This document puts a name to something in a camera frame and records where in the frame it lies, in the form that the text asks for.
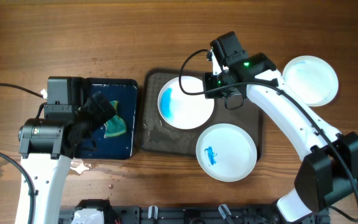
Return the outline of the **green yellow sponge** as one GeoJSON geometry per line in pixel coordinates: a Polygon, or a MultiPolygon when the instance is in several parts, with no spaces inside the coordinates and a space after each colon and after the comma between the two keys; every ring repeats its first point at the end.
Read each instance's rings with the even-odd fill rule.
{"type": "Polygon", "coordinates": [[[119,116],[115,115],[105,124],[105,138],[113,138],[123,135],[127,132],[125,121],[119,116]]]}

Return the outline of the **white plate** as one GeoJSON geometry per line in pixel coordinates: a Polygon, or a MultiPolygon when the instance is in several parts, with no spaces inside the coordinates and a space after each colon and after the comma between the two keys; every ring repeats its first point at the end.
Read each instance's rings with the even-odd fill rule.
{"type": "Polygon", "coordinates": [[[282,77],[289,88],[308,106],[324,106],[337,96],[336,72],[319,57],[303,55],[289,61],[282,77]]]}
{"type": "Polygon", "coordinates": [[[215,124],[205,129],[196,143],[201,168],[222,182],[246,178],[257,162],[257,148],[250,135],[233,124],[215,124]]]}
{"type": "Polygon", "coordinates": [[[207,122],[214,111],[214,100],[204,95],[186,95],[203,90],[199,78],[182,76],[166,82],[157,98],[157,108],[163,120],[177,129],[195,129],[207,122]]]}

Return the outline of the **white plate bottom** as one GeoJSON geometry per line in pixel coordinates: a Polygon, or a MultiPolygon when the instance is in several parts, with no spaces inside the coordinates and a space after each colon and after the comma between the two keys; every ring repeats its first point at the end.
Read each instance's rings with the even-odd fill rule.
{"type": "Polygon", "coordinates": [[[246,178],[257,162],[257,148],[250,135],[233,124],[215,124],[205,129],[196,143],[201,168],[222,182],[246,178]]]}

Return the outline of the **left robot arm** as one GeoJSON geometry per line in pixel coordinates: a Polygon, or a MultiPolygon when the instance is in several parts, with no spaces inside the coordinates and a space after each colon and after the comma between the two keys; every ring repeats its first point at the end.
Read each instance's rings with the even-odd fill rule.
{"type": "Polygon", "coordinates": [[[44,117],[20,128],[21,192],[16,223],[57,223],[63,188],[77,145],[116,115],[87,78],[49,77],[44,117]]]}

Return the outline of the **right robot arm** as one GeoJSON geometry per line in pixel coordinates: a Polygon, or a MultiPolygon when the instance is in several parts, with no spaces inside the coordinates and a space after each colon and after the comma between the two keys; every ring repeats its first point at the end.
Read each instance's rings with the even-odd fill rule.
{"type": "MultiPolygon", "coordinates": [[[[290,91],[263,53],[248,55],[236,34],[210,42],[213,71],[203,77],[207,98],[241,95],[262,109],[290,140],[301,159],[295,188],[275,203],[282,223],[299,223],[354,194],[358,209],[358,135],[342,134],[290,91]]],[[[352,222],[357,218],[348,217],[352,222]]]]}

